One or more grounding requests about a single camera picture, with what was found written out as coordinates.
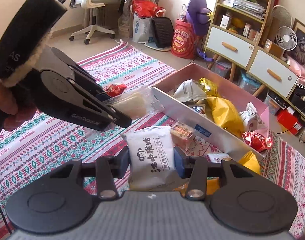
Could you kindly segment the person left hand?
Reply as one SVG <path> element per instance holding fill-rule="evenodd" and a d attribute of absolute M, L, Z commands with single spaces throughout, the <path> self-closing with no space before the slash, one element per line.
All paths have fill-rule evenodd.
<path fill-rule="evenodd" d="M 18 107 L 11 90 L 0 83 L 0 110 L 9 115 L 4 121 L 3 128 L 6 131 L 13 131 L 29 121 L 35 115 L 37 108 L 33 104 Z"/>

